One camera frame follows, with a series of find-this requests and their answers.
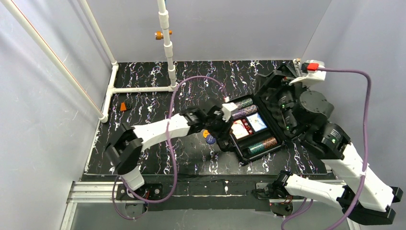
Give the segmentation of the purple 500 poker chip stack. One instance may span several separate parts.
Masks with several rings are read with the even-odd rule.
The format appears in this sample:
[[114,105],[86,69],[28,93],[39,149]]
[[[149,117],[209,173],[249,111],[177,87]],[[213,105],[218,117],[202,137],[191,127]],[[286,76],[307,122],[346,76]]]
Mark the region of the purple 500 poker chip stack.
[[256,105],[250,105],[248,107],[242,108],[238,111],[236,111],[235,113],[232,114],[232,118],[234,120],[242,118],[242,117],[246,117],[248,115],[254,114],[256,113],[258,110],[258,107]]

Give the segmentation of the blue playing card deck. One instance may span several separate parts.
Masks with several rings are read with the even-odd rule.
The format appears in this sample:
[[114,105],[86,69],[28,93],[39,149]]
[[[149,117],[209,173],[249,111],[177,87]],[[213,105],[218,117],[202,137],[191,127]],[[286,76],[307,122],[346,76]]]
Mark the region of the blue playing card deck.
[[267,128],[267,125],[262,120],[259,113],[247,116],[247,120],[255,132],[259,132]]

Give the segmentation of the black poker set case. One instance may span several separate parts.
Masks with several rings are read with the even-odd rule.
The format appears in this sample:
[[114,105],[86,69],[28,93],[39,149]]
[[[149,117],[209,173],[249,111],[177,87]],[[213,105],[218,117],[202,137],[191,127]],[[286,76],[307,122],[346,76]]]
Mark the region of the black poker set case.
[[276,152],[285,141],[291,140],[276,92],[296,77],[295,69],[288,64],[281,64],[267,75],[257,76],[254,93],[233,100],[246,104],[238,109],[242,116],[235,119],[228,140],[217,142],[220,150],[234,152],[240,162],[247,165]]

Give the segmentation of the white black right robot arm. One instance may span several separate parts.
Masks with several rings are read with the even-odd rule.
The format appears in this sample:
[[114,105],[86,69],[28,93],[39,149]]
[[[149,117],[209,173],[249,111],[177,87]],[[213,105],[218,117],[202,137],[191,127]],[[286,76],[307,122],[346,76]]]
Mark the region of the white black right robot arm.
[[281,171],[266,194],[316,200],[340,209],[344,218],[361,225],[390,225],[396,216],[391,205],[401,201],[403,191],[382,182],[347,133],[330,122],[334,106],[322,93],[309,88],[312,82],[323,81],[325,75],[322,68],[316,68],[298,77],[293,70],[282,67],[265,76],[256,95],[280,122],[285,136],[298,138],[345,184],[325,184]]

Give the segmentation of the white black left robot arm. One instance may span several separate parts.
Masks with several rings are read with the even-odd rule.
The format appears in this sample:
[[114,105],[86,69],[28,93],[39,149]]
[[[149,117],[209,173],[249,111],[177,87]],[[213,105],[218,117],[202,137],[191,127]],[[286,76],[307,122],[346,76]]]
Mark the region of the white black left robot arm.
[[109,138],[105,154],[114,166],[114,171],[131,190],[144,185],[138,160],[141,152],[160,142],[185,137],[207,130],[216,140],[229,137],[235,103],[224,103],[211,108],[192,107],[170,118],[147,125],[130,126],[122,123]]

